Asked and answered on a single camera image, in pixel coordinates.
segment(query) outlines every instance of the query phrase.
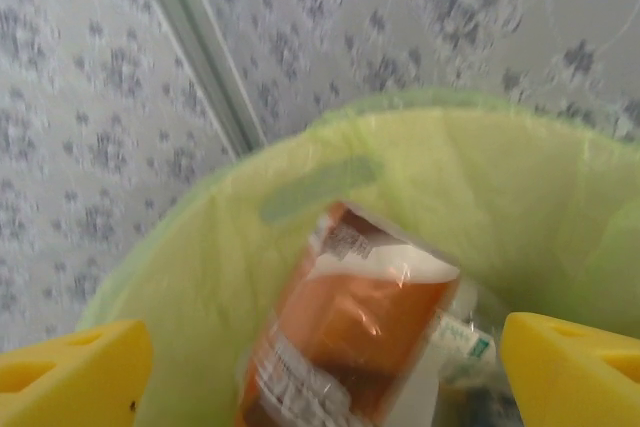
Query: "trash bin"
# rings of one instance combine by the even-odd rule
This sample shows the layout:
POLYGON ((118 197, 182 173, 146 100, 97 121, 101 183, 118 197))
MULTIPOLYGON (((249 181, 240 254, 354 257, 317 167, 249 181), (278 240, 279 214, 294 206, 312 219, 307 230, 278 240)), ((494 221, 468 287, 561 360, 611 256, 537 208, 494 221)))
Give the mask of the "trash bin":
POLYGON ((392 219, 514 309, 640 336, 640 153, 502 100, 378 96, 201 181, 79 327, 143 319, 138 425, 232 425, 235 372, 331 200, 392 219))

